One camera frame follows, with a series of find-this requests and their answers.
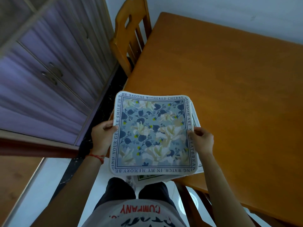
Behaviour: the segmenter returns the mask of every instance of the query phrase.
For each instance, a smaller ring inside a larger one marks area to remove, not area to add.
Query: leg
[[[106,191],[96,204],[95,209],[108,201],[127,199],[136,199],[134,190],[123,179],[114,177],[108,181]]]
[[[169,191],[165,183],[154,183],[146,185],[139,193],[139,199],[151,199],[151,200],[160,200],[169,203],[176,210],[174,202],[169,197]]]

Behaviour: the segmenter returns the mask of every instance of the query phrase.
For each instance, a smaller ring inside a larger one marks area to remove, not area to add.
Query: black marble floor border
[[[110,117],[112,110],[114,109],[114,103],[115,103],[115,97],[116,94],[123,89],[123,86],[125,85],[127,81],[127,76],[125,72],[123,71],[122,67],[119,66],[118,70],[116,71],[115,76],[112,79],[112,82],[106,91],[103,100],[100,103],[100,106],[89,126],[89,129],[87,130],[83,141],[80,144],[79,147],[79,154],[77,158],[72,159],[64,172],[64,175],[62,176],[62,179],[60,183],[58,184],[53,197],[62,190],[62,188],[70,181],[78,167],[81,165],[83,162],[83,159],[85,158],[86,155],[89,154],[90,149],[92,148],[92,137],[91,137],[91,132],[92,128],[99,123],[103,121],[107,121],[108,118]]]

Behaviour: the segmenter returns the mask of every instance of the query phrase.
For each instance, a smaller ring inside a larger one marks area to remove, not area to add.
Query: person's left hand
[[[118,126],[113,126],[113,121],[105,121],[92,129],[94,155],[106,155],[109,146],[112,144],[113,134],[118,129]]]

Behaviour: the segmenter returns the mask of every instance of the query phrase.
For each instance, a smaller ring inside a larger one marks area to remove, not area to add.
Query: forearm
[[[207,190],[210,195],[216,225],[255,227],[248,214],[230,189],[223,172],[212,154],[200,157],[204,169]]]
[[[44,209],[31,227],[77,227],[101,162],[88,156],[72,179]]]

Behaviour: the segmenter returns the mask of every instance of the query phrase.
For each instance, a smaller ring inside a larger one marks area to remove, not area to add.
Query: shirt
[[[105,202],[98,206],[82,225],[82,227],[104,226],[186,227],[172,205],[146,199]]]

